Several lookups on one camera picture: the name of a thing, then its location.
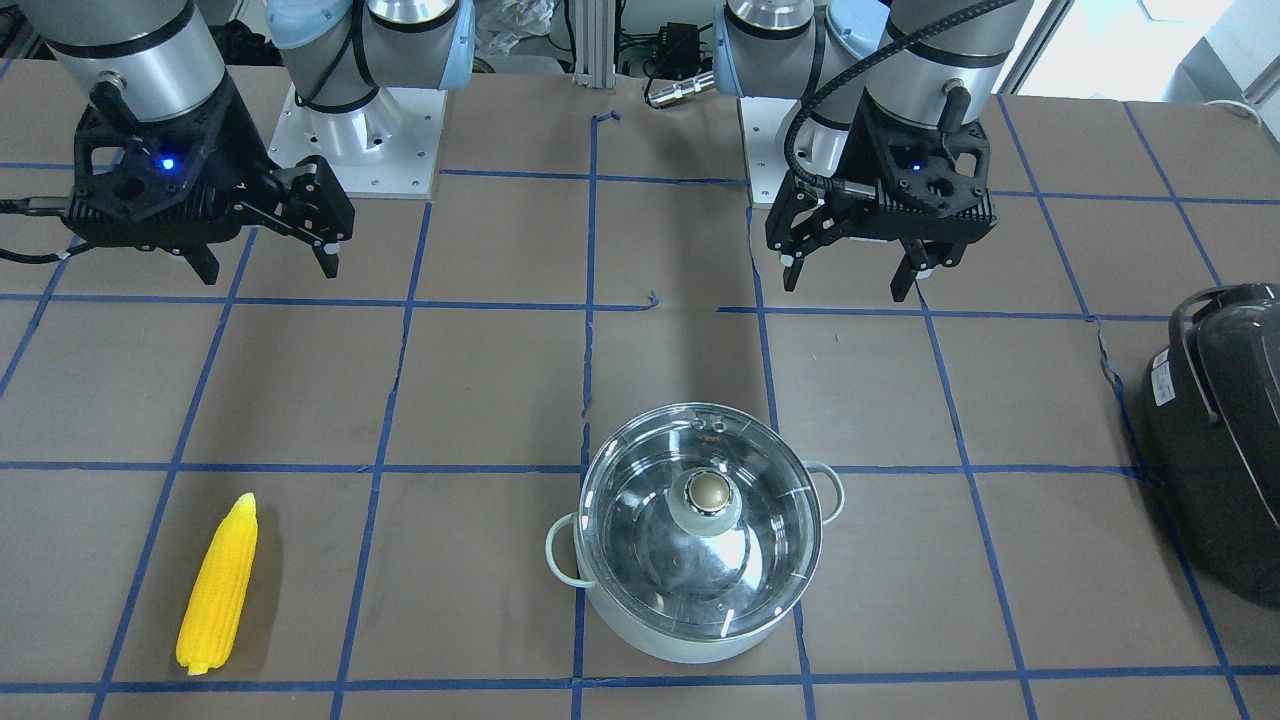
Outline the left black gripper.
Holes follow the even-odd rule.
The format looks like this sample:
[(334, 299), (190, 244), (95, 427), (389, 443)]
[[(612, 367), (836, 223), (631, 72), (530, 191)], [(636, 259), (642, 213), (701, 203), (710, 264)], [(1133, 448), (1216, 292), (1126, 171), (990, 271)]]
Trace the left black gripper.
[(783, 264), (783, 290), (796, 290), (806, 258), (841, 240), (899, 241), (902, 260), (890, 291), (902, 302), (919, 278), (957, 265), (966, 243), (998, 223), (989, 167), (979, 120), (950, 132), (915, 126), (864, 92), (835, 187), (822, 191), (787, 170), (765, 219), (765, 245)]

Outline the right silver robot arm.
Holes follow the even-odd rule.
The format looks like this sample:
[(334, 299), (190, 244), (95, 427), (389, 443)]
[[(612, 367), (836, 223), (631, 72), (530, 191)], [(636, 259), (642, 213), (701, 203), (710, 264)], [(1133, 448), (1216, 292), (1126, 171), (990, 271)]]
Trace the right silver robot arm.
[(20, 10), (88, 102), (63, 197), (6, 199), (3, 211), (55, 217), (79, 243), (4, 251), (61, 263), (92, 249), (182, 258), (214, 284), (215, 243), (265, 227), (310, 247), (337, 277), (355, 206), (335, 164), (380, 160), (401, 141), (397, 88), (465, 87), (471, 1), (269, 1), (271, 44), (312, 123), (308, 155), (275, 163), (193, 1), (23, 1)]

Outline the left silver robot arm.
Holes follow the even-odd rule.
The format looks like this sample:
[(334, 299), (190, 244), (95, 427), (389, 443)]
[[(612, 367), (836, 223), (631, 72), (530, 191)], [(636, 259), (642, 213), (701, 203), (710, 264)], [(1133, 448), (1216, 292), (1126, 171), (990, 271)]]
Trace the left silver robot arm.
[(986, 102), (1029, 1), (727, 1), (714, 22), (722, 94), (792, 104), (765, 243), (796, 290), (842, 240), (896, 243), (890, 282), (960, 264), (998, 223)]

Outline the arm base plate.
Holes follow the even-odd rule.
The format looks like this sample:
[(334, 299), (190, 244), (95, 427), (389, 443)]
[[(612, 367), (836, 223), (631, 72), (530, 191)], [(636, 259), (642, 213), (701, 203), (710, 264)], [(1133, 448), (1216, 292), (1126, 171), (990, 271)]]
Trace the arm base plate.
[(449, 96), (440, 90), (381, 88), (364, 108), (325, 114), (298, 105), (289, 87), (268, 150), (283, 167), (324, 156), (352, 199), (428, 201)]
[[(788, 165), (785, 135), (800, 101), (773, 97), (741, 97), (742, 150), (749, 176), (751, 206), (769, 209), (777, 197)], [(795, 158), (815, 176), (832, 176), (844, 154), (849, 128), (833, 129), (815, 118), (805, 122), (795, 141)]]

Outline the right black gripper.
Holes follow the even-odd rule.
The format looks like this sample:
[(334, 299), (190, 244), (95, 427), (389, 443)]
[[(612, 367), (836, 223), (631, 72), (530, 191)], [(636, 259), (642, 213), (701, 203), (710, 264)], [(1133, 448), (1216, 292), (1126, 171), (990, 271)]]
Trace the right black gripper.
[(220, 264), (210, 243), (259, 225), (307, 245), (323, 274), (338, 277), (355, 205), (332, 164), (308, 155), (278, 167), (234, 79), (165, 120), (141, 120), (124, 81), (101, 74), (76, 128), (76, 178), (67, 225), (95, 247), (175, 250), (206, 286)]

